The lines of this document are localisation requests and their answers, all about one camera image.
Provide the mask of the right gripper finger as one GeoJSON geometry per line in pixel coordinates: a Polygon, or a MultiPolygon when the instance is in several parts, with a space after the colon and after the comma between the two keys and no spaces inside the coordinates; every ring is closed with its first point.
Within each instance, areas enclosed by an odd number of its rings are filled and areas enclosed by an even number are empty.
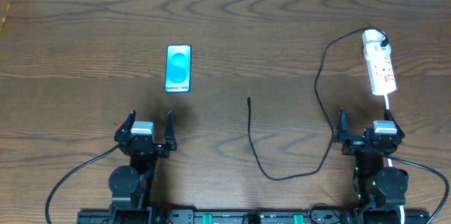
{"type": "Polygon", "coordinates": [[[384,111],[384,120],[393,122],[394,125],[395,125],[395,127],[396,127],[396,129],[397,129],[397,134],[398,134],[398,135],[401,135],[401,134],[402,134],[402,129],[401,129],[400,126],[396,123],[396,121],[395,121],[395,119],[394,119],[394,117],[393,117],[393,115],[392,115],[392,113],[390,112],[389,109],[386,109],[386,110],[384,111]]]}
{"type": "Polygon", "coordinates": [[[349,129],[348,122],[347,122],[347,114],[345,112],[345,109],[341,108],[336,134],[337,135],[348,135],[349,131],[350,131],[350,129],[349,129]]]}

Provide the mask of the blue Samsung Galaxy smartphone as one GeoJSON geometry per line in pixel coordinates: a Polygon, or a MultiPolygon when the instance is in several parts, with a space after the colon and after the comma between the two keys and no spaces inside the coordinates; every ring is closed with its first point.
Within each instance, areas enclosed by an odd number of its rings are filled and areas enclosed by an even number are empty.
{"type": "Polygon", "coordinates": [[[187,93],[191,87],[192,46],[175,44],[166,50],[166,93],[187,93]]]}

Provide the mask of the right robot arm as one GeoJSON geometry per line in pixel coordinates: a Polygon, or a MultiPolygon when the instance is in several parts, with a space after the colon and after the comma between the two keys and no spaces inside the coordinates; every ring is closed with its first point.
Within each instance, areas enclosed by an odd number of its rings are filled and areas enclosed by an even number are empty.
{"type": "Polygon", "coordinates": [[[384,158],[397,150],[404,137],[389,110],[361,135],[350,134],[347,114],[340,111],[334,142],[342,144],[343,155],[356,160],[353,185],[362,206],[352,210],[355,223],[401,222],[399,207],[406,203],[409,176],[405,170],[386,166],[384,158]]]}

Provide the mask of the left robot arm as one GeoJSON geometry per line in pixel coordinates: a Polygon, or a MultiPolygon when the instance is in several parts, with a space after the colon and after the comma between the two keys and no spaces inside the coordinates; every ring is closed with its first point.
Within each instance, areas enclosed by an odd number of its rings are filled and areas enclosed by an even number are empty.
{"type": "Polygon", "coordinates": [[[109,177],[112,192],[109,222],[165,223],[164,211],[148,200],[156,162],[168,158],[170,152],[177,149],[173,114],[168,112],[167,115],[164,143],[155,142],[153,122],[136,121],[135,117],[136,112],[131,111],[114,136],[118,148],[130,158],[130,162],[115,169],[109,177]]]}

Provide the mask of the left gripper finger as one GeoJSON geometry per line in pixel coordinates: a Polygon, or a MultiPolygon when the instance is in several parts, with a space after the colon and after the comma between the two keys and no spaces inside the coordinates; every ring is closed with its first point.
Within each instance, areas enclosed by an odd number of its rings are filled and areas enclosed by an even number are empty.
{"type": "Polygon", "coordinates": [[[131,110],[129,116],[125,120],[125,122],[121,125],[119,132],[121,134],[131,133],[132,126],[135,122],[136,111],[135,109],[131,110]]]}
{"type": "Polygon", "coordinates": [[[173,129],[173,115],[172,115],[171,111],[169,111],[168,115],[167,115],[164,139],[168,146],[175,146],[175,133],[174,133],[174,129],[173,129]]]}

